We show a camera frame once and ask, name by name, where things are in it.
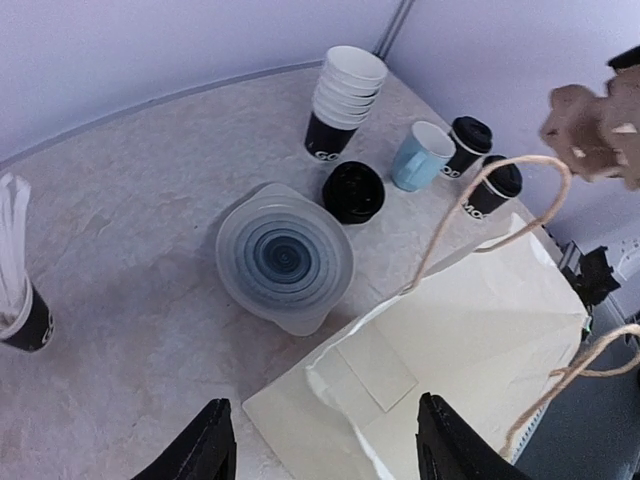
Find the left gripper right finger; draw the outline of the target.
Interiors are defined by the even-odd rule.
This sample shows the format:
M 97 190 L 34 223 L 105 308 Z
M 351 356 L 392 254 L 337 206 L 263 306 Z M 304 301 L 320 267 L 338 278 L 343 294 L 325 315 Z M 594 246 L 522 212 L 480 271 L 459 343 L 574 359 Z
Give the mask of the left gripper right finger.
M 419 400 L 419 478 L 442 480 L 529 480 L 502 459 L 439 395 Z

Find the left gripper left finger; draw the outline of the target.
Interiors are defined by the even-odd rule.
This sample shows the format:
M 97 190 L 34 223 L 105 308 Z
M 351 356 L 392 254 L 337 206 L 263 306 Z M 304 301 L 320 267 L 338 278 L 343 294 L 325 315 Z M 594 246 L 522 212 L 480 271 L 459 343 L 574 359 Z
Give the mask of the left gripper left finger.
M 235 434 L 228 399 L 211 400 L 134 480 L 235 479 Z

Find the cream paper bag with handles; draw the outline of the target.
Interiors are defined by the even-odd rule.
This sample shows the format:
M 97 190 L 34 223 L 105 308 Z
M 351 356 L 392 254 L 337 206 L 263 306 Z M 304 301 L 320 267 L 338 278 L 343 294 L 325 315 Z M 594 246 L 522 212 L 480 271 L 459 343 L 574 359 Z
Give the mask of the cream paper bag with handles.
M 576 355 L 587 311 L 519 201 L 477 222 L 458 212 L 418 286 L 412 276 L 458 186 L 387 190 L 358 232 L 388 299 L 259 391 L 244 410 L 296 479 L 415 479 L 423 394 L 442 396 L 512 462 L 536 402 Z

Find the black paper coffee cup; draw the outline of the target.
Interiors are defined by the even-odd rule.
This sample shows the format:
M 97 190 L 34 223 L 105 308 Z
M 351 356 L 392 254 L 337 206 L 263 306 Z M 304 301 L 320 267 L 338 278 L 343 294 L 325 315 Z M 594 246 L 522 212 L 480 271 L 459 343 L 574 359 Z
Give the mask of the black paper coffee cup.
M 451 159 L 440 170 L 440 175 L 448 179 L 461 177 L 478 159 L 484 156 L 483 152 L 471 149 L 463 142 L 453 139 L 455 152 Z
M 483 220 L 508 200 L 491 183 L 483 181 L 462 203 L 463 211 L 474 220 Z

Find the brown cardboard cup carrier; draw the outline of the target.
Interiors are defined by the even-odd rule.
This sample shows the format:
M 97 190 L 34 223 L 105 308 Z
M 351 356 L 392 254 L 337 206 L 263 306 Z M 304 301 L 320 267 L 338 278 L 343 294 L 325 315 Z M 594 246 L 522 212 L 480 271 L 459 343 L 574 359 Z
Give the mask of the brown cardboard cup carrier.
M 572 174 L 593 182 L 620 178 L 639 188 L 639 68 L 620 70 L 607 94 L 570 84 L 553 89 L 539 135 Z

